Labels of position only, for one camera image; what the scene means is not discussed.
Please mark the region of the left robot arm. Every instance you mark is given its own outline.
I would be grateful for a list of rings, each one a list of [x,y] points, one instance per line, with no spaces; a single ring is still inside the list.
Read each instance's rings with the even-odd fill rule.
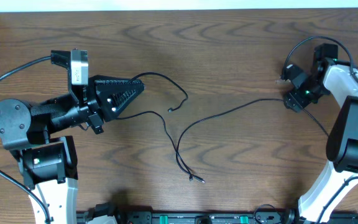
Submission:
[[[68,77],[68,94],[42,103],[0,101],[0,138],[17,161],[37,223],[76,223],[78,159],[72,136],[51,134],[86,124],[95,134],[145,89],[140,80]]]

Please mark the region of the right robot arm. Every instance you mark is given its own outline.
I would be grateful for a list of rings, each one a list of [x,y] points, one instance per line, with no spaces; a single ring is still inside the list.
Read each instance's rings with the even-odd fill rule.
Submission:
[[[314,49],[310,73],[285,63],[280,78],[293,89],[283,97],[295,112],[332,95],[340,107],[326,143],[328,159],[312,187],[289,210],[285,223],[327,223],[339,202],[358,184],[358,69],[353,61],[339,60],[341,44],[321,44]]]

